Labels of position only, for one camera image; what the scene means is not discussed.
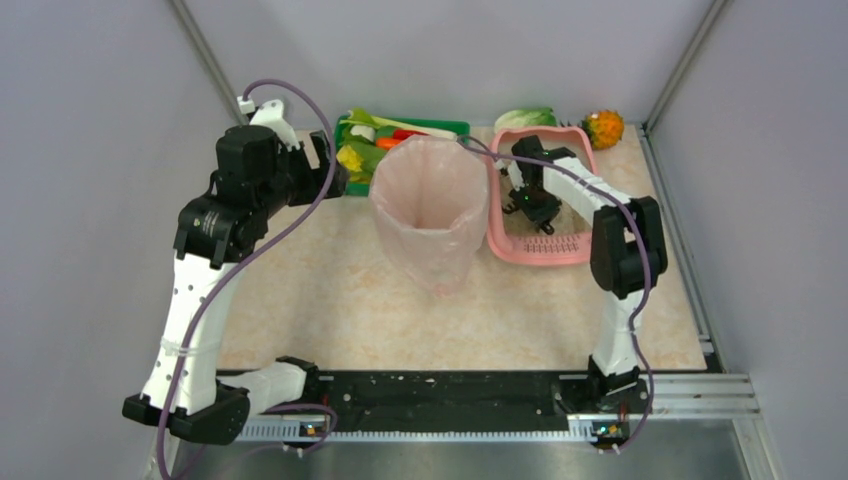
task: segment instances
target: cabbage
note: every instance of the cabbage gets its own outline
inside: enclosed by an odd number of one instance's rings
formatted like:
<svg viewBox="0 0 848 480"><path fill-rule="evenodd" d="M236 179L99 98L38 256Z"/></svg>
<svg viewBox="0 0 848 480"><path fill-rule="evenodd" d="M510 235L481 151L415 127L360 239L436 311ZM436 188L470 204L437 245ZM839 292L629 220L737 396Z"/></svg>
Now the cabbage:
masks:
<svg viewBox="0 0 848 480"><path fill-rule="evenodd" d="M557 126L557 120L554 116L553 108L543 107L510 110L498 117L495 121L495 133L505 128L523 128L539 125L550 127Z"/></svg>

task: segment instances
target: green vegetable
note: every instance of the green vegetable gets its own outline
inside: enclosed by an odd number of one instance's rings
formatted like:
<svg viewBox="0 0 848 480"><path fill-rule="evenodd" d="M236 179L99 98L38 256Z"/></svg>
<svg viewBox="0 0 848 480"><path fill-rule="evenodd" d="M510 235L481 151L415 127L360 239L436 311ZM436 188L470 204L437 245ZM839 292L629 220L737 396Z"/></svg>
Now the green vegetable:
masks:
<svg viewBox="0 0 848 480"><path fill-rule="evenodd" d="M369 175L374 174L377 164L380 163L380 160L388 152L388 150L383 150L382 148L377 148L374 145L364 142L351 142L348 145L362 157L362 171Z"/></svg>
<svg viewBox="0 0 848 480"><path fill-rule="evenodd" d="M365 137L363 137L363 136L361 136L361 135L354 135L354 134L352 134L352 133L350 132L352 129L353 129L353 125L348 125L347 127L345 127L345 129L344 129L344 130L342 130L342 145L344 145L344 144L348 144L348 143L365 143L365 144L371 144L371 142L370 142L370 141L368 141L368 139L367 139L367 138L365 138Z"/></svg>
<svg viewBox="0 0 848 480"><path fill-rule="evenodd" d="M342 120L340 123L346 125L367 125L375 129L386 126L397 127L405 130L415 130L416 132L426 133L434 137L447 138L450 140L456 139L456 133L454 132L449 132L439 128L419 127L418 125L398 122L397 120L392 120L390 118L376 117L374 115L369 115L368 112L361 107L354 107L350 111L348 118Z"/></svg>
<svg viewBox="0 0 848 480"><path fill-rule="evenodd" d="M498 117L495 121L495 133L505 128L534 127L539 125L557 126L553 108L543 107L510 110Z"/></svg>
<svg viewBox="0 0 848 480"><path fill-rule="evenodd" d="M392 138L395 130L398 130L397 127L380 127L377 129L377 133L374 134L374 141L376 142L378 138Z"/></svg>

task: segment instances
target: metal floor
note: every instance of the metal floor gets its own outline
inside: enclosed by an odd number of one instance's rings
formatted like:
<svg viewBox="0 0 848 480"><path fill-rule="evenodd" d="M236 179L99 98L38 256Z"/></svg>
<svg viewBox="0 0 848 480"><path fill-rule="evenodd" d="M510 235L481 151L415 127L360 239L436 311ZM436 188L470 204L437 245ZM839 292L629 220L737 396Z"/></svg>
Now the metal floor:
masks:
<svg viewBox="0 0 848 480"><path fill-rule="evenodd" d="M651 421L620 456L586 452L586 444L337 443L299 460L271 448L237 461L261 443L208 448L187 478L286 480L457 479L748 479L729 420ZM194 454L183 444L175 472Z"/></svg>

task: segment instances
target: green tray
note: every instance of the green tray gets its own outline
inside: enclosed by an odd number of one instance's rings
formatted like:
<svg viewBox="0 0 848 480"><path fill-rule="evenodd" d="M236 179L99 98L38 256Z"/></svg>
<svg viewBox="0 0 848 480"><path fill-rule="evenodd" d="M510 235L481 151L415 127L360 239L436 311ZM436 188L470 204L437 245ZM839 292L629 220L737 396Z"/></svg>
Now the green tray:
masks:
<svg viewBox="0 0 848 480"><path fill-rule="evenodd" d="M342 115L336 121L336 131L335 131L335 141L336 141L336 150L342 148L342 130L344 130L345 125L342 125L340 122L347 118L347 115ZM396 118L392 117L392 120L397 120L398 122L409 123L412 125L416 125L419 127L429 127L429 128L440 128L442 130L448 130L450 132L454 132L457 135L468 135L471 133L471 125L468 122L457 122L454 120L425 120L421 118ZM346 195L353 195L356 197L367 197L368 196L368 186L367 183L349 183L347 185L347 190L345 190Z"/></svg>

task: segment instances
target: pink plastic bag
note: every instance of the pink plastic bag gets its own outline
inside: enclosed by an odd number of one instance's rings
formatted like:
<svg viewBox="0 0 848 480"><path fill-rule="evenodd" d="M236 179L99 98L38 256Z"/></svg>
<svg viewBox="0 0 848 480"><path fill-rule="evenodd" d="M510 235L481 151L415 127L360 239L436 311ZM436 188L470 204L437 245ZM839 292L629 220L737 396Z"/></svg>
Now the pink plastic bag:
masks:
<svg viewBox="0 0 848 480"><path fill-rule="evenodd" d="M436 295L458 289L486 234L486 166L452 140L415 135L377 165L368 195L383 251Z"/></svg>

